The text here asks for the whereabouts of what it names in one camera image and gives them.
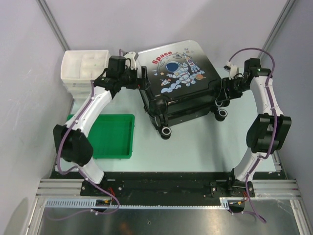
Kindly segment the space astronaut hardshell suitcase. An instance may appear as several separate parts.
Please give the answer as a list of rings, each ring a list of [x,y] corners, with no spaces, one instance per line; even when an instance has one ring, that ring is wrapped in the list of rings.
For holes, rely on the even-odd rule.
[[[140,91],[144,110],[160,136],[167,140],[171,126],[212,112],[217,121],[228,113],[228,102],[218,101],[221,77],[201,46],[185,40],[138,53],[150,87]]]

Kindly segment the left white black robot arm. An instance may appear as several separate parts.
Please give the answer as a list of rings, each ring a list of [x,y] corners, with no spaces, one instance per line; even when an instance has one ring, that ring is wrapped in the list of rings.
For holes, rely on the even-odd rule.
[[[127,52],[123,56],[111,56],[108,66],[92,80],[91,92],[80,109],[64,125],[53,129],[57,152],[56,164],[60,174],[66,175],[74,169],[92,182],[91,190],[104,195],[108,183],[103,181],[104,171],[93,158],[93,147],[88,140],[89,132],[102,110],[123,87],[146,90],[150,86],[147,68],[137,68],[138,53]]]

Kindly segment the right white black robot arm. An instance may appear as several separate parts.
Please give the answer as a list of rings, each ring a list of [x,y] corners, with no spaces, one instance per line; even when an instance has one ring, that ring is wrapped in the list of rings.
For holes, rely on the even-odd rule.
[[[246,134],[247,150],[232,170],[234,179],[225,184],[230,196],[238,196],[244,188],[241,182],[252,180],[258,164],[281,149],[291,127],[291,118],[283,114],[276,100],[273,69],[261,67],[260,59],[246,60],[242,76],[230,61],[224,69],[229,76],[222,79],[217,102],[226,103],[240,98],[245,91],[252,91],[257,108],[257,117]]]

